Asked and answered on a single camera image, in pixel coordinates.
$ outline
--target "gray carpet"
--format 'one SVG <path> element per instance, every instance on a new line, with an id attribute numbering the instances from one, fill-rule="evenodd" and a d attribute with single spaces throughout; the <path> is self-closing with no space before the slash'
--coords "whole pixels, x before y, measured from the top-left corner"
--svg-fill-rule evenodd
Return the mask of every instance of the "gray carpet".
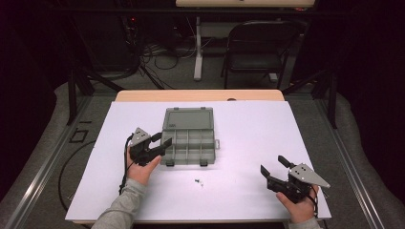
<path id="1" fill-rule="evenodd" d="M 207 56 L 203 62 L 202 81 L 193 80 L 194 58 L 182 58 L 177 66 L 171 70 L 160 70 L 154 65 L 152 59 L 148 66 L 159 76 L 159 79 L 166 82 L 174 89 L 221 89 L 224 80 L 220 78 L 223 59 L 219 56 Z M 161 68 L 171 67 L 175 63 L 172 57 L 159 57 L 157 65 Z M 126 89 L 133 90 L 154 90 L 155 85 L 145 76 L 139 73 L 131 77 L 116 81 Z M 59 174 L 65 161 L 81 146 L 96 140 L 102 126 L 105 115 L 108 112 L 111 101 L 116 93 L 104 85 L 94 82 L 95 95 L 91 98 L 89 105 L 82 111 L 79 120 L 72 128 L 76 130 L 75 135 L 70 135 L 70 143 L 66 143 L 61 150 L 60 159 L 57 161 L 51 176 L 46 182 L 38 199 L 35 199 L 34 206 L 27 213 L 27 218 L 21 223 L 24 228 L 82 228 L 71 222 L 65 221 L 66 211 L 63 209 L 57 193 Z M 229 79 L 229 88 L 264 89 L 274 88 L 268 78 L 261 75 L 244 77 L 243 75 L 232 75 Z M 18 204 L 28 190 L 35 175 L 40 170 L 43 161 L 53 153 L 54 147 L 65 129 L 69 111 L 67 109 L 67 86 L 63 85 L 56 90 L 58 105 L 53 114 L 47 130 L 38 143 L 32 157 L 22 171 L 20 177 L 7 196 L 0 203 L 0 227 L 7 225 L 10 218 L 17 209 Z M 79 101 L 86 100 L 79 96 Z M 287 96 L 293 110 L 298 127 L 309 152 L 309 157 L 315 170 L 322 175 L 331 187 L 327 190 L 330 196 L 327 199 L 332 219 L 320 222 L 324 228 L 371 228 L 359 200 L 354 192 L 348 177 L 339 159 L 339 148 L 330 133 L 329 123 L 325 121 L 325 114 L 320 111 L 319 104 L 322 101 L 308 99 L 308 92 L 302 92 L 297 96 Z M 338 133 L 350 153 L 359 175 L 367 187 L 378 215 L 381 217 L 385 228 L 401 228 L 405 225 L 405 211 L 403 204 L 398 201 L 385 188 L 378 174 L 368 163 L 367 158 L 360 144 L 360 137 L 350 105 L 342 97 L 338 96 L 337 101 L 337 125 Z M 67 164 L 61 181 L 63 201 L 69 206 L 68 197 L 75 192 L 78 182 L 87 163 L 93 144 L 80 149 Z M 245 225 L 244 228 L 277 228 L 278 225 Z M 205 228 L 219 228 L 214 225 L 204 225 Z"/>

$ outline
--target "gray compartment tray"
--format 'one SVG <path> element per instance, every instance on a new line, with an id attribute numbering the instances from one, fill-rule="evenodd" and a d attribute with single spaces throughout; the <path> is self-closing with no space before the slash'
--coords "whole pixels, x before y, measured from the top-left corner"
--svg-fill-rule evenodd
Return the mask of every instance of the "gray compartment tray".
<path id="1" fill-rule="evenodd" d="M 212 108 L 167 109 L 161 142 L 169 138 L 172 146 L 166 149 L 160 164 L 213 164 L 216 140 Z"/>

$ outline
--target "table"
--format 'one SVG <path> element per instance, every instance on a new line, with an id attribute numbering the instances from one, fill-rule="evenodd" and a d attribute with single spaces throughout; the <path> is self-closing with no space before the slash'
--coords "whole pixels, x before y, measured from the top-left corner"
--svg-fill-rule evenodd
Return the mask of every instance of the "table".
<path id="1" fill-rule="evenodd" d="M 138 126 L 154 134 L 161 131 L 166 108 L 201 106 L 214 110 L 215 136 L 221 141 L 215 163 L 158 166 L 136 222 L 287 220 L 287 210 L 266 188 L 260 165 L 274 177 L 287 179 L 288 170 L 277 161 L 278 154 L 291 162 L 310 167 L 311 163 L 292 111 L 276 90 L 120 92 L 105 118 L 66 220 L 94 222 L 118 196 L 123 145 Z M 322 193 L 319 218 L 330 218 Z"/>
<path id="2" fill-rule="evenodd" d="M 311 8 L 315 0 L 176 0 L 177 7 L 185 8 Z M 197 17 L 196 22 L 196 65 L 194 80 L 202 79 L 203 52 L 202 36 L 227 37 L 238 23 L 206 23 Z"/>

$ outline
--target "black cable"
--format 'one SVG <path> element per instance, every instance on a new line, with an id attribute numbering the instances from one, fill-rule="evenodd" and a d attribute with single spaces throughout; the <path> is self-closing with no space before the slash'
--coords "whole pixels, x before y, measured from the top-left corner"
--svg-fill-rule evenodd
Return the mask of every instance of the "black cable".
<path id="1" fill-rule="evenodd" d="M 128 172 L 128 169 L 134 164 L 134 162 L 132 162 L 128 167 L 127 167 L 127 149 L 128 149 L 128 143 L 129 141 L 132 139 L 132 136 L 134 134 L 131 134 L 130 136 L 128 136 L 126 142 L 125 142 L 125 149 L 124 149 L 124 176 L 122 177 L 122 182 L 121 185 L 119 185 L 119 194 L 121 195 L 122 193 L 122 189 L 125 187 L 125 183 L 126 183 L 126 173 Z"/>
<path id="2" fill-rule="evenodd" d="M 71 156 L 69 156 L 69 158 L 65 161 L 65 163 L 64 163 L 63 166 L 62 166 L 62 170 L 61 170 L 60 173 L 59 173 L 59 179 L 58 179 L 58 181 L 57 181 L 57 193 L 58 193 L 58 195 L 59 195 L 60 203 L 62 204 L 62 207 L 63 207 L 63 209 L 65 209 L 65 211 L 68 211 L 69 208 L 66 206 L 65 202 L 63 201 L 62 190 L 61 190 L 61 188 L 60 188 L 61 183 L 62 183 L 63 172 L 65 171 L 65 168 L 66 168 L 66 166 L 68 165 L 69 161 L 71 161 L 71 159 L 72 159 L 81 149 L 83 149 L 84 147 L 86 147 L 86 146 L 88 146 L 88 145 L 90 145 L 90 144 L 92 144 L 92 143 L 95 143 L 95 142 L 96 142 L 96 141 L 93 140 L 93 141 L 87 142 L 86 144 L 80 146 L 77 150 L 75 150 L 75 151 L 71 154 Z"/>
<path id="3" fill-rule="evenodd" d="M 310 199 L 310 201 L 312 201 L 313 206 L 314 206 L 314 215 L 316 218 L 318 218 L 318 194 L 316 193 L 315 189 L 312 187 L 312 185 L 310 186 L 310 188 L 313 190 L 313 192 L 315 193 L 315 198 L 311 197 L 310 194 L 307 195 L 307 198 Z"/>
<path id="4" fill-rule="evenodd" d="M 329 229 L 329 227 L 328 227 L 328 225 L 327 225 L 327 221 L 324 220 L 324 219 L 322 219 L 322 221 L 324 222 L 325 229 Z"/>

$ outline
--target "finger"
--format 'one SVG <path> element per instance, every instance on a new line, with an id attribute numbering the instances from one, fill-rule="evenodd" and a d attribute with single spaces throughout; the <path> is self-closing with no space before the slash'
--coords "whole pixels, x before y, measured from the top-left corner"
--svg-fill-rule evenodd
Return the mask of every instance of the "finger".
<path id="1" fill-rule="evenodd" d="M 312 198 L 316 198 L 316 196 L 318 195 L 318 191 L 319 191 L 319 186 L 313 184 L 313 185 L 312 185 L 312 189 L 309 190 L 309 195 L 310 195 Z"/>
<path id="2" fill-rule="evenodd" d="M 128 146 L 128 148 L 127 148 L 127 166 L 129 166 L 130 164 L 132 164 L 132 162 L 133 162 L 133 160 L 131 159 L 131 156 L 130 156 L 130 154 L 129 154 L 129 152 L 130 152 L 130 147 Z"/>
<path id="3" fill-rule="evenodd" d="M 295 204 L 289 200 L 286 195 L 283 193 L 277 193 L 276 197 L 280 200 L 280 202 L 287 208 L 289 212 L 292 211 L 292 209 L 295 207 Z"/>
<path id="4" fill-rule="evenodd" d="M 154 170 L 156 168 L 156 166 L 159 165 L 161 160 L 161 156 L 156 156 L 153 160 L 151 160 L 151 162 L 149 162 L 146 167 L 150 168 L 151 170 Z"/>

